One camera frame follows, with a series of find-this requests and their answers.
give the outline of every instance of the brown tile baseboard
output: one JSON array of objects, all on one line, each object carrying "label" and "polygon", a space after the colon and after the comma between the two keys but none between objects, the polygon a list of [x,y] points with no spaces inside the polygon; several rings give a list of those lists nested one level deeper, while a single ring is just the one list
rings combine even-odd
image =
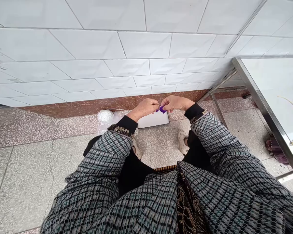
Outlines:
[{"label": "brown tile baseboard", "polygon": [[[131,97],[115,97],[106,99],[97,99],[89,101],[77,101],[77,102],[65,102],[40,106],[28,106],[20,107],[22,110],[35,112],[42,115],[47,115],[54,118],[68,118],[75,116],[96,114],[100,110],[106,109],[124,109],[131,110],[135,108],[143,99],[152,98],[158,101],[162,101],[169,95],[176,95],[180,97],[188,98],[194,102],[197,102],[208,90],[195,90],[186,92],[174,92],[163,94],[149,94]],[[247,89],[239,89],[229,92],[216,93],[217,99],[221,98],[234,98],[240,97],[247,93]]]}]

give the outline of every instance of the black pants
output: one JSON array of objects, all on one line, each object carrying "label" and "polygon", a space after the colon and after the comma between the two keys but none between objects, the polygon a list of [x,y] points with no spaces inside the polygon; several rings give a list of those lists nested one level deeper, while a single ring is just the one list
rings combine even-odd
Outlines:
[{"label": "black pants", "polygon": [[[94,143],[100,137],[101,136],[96,136],[91,141],[89,141],[88,146],[84,151],[84,156],[88,154]],[[202,168],[214,173],[209,161],[210,157],[192,130],[189,131],[188,146],[190,149],[183,158],[183,161],[190,163],[195,167]],[[131,148],[129,155],[125,159],[123,169],[121,170],[119,176],[119,196],[121,197],[125,193],[143,185],[144,179],[148,174],[157,174],[157,172],[141,162]]]}]

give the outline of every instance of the foot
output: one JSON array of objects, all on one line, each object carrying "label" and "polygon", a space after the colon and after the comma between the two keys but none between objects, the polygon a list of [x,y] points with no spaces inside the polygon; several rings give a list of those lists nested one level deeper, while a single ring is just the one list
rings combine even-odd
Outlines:
[{"label": "foot", "polygon": [[137,145],[137,141],[135,138],[133,138],[133,152],[138,157],[138,159],[141,160],[142,152],[139,150],[138,145]]},{"label": "foot", "polygon": [[183,130],[181,130],[178,133],[179,150],[184,156],[188,153],[188,150],[190,149],[189,146],[187,146],[185,144],[185,138],[187,138],[187,137],[188,137],[188,135]]}]

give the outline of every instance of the metal frame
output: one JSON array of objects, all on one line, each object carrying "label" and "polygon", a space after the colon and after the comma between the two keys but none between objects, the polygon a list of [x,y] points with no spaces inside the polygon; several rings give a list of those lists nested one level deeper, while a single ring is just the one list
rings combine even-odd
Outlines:
[{"label": "metal frame", "polygon": [[[282,56],[273,56],[271,58],[284,58]],[[275,114],[269,107],[267,101],[263,97],[262,93],[260,92],[259,88],[257,87],[256,83],[254,82],[252,76],[246,69],[245,65],[243,64],[240,58],[233,58],[232,63],[234,64],[234,68],[215,86],[213,86],[201,99],[199,99],[198,103],[205,100],[207,97],[211,97],[214,107],[217,112],[217,116],[222,124],[227,127],[225,119],[221,113],[217,100],[214,96],[214,93],[217,93],[217,89],[222,86],[227,80],[229,80],[235,73],[239,73],[246,84],[246,87],[243,86],[242,88],[247,88],[253,97],[256,105],[258,106],[259,110],[261,111],[264,119],[266,120],[268,126],[270,127],[274,137],[276,138],[278,144],[280,145],[282,151],[284,152],[286,158],[288,159],[289,163],[293,168],[293,146],[290,145],[290,139],[286,135],[285,131],[283,130],[281,124],[277,120]],[[227,88],[226,91],[235,90],[235,88]],[[285,173],[281,176],[276,177],[279,182],[284,183],[290,179],[293,179],[293,171]]]}]

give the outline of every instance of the black cuff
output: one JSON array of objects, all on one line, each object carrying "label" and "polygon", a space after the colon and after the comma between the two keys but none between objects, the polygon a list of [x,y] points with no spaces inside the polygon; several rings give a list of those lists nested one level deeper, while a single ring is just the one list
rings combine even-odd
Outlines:
[{"label": "black cuff", "polygon": [[194,103],[187,111],[185,112],[185,117],[191,120],[193,117],[201,114],[204,111],[197,103]]},{"label": "black cuff", "polygon": [[128,116],[122,117],[120,121],[116,124],[118,127],[123,127],[129,131],[130,134],[134,134],[138,123],[129,118]]}]

